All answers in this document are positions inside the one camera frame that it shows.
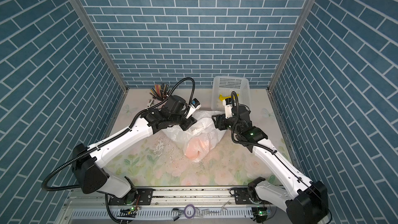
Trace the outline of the white plastic bag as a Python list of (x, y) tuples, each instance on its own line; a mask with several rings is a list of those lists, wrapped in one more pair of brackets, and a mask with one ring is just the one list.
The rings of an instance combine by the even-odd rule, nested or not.
[(216, 147), (225, 134), (225, 130), (216, 129), (212, 120), (213, 115), (220, 115), (220, 111), (197, 111), (193, 117), (197, 123), (183, 131), (175, 125), (164, 129), (164, 134), (183, 150), (184, 155), (193, 162), (200, 162)]

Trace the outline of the pink dragon fruit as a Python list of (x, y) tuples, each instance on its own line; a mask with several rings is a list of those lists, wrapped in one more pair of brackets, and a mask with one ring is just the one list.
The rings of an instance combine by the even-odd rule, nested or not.
[(200, 136), (189, 140), (184, 155), (193, 162), (201, 161), (209, 153), (209, 140)]

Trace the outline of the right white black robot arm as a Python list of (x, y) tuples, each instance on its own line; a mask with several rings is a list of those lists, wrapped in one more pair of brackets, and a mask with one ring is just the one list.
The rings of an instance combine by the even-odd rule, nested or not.
[(301, 173), (273, 145), (268, 136), (250, 120), (250, 110), (234, 106), (228, 114), (213, 115), (216, 129), (230, 130), (232, 141), (246, 147), (263, 161), (282, 183), (274, 186), (265, 179), (250, 184), (257, 201), (265, 200), (287, 213), (293, 224), (318, 224), (333, 219), (328, 190), (321, 181)]

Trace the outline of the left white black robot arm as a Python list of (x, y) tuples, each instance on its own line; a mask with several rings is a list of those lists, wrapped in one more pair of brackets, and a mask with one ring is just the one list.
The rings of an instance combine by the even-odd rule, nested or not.
[(197, 99), (190, 104), (177, 95), (171, 95), (160, 108), (145, 109), (132, 123), (116, 134), (85, 146), (79, 144), (72, 153), (72, 172), (84, 194), (102, 192), (117, 198), (133, 194), (134, 185), (128, 178), (111, 172), (107, 166), (123, 152), (157, 132), (179, 126), (189, 129), (197, 120), (192, 116), (201, 107)]

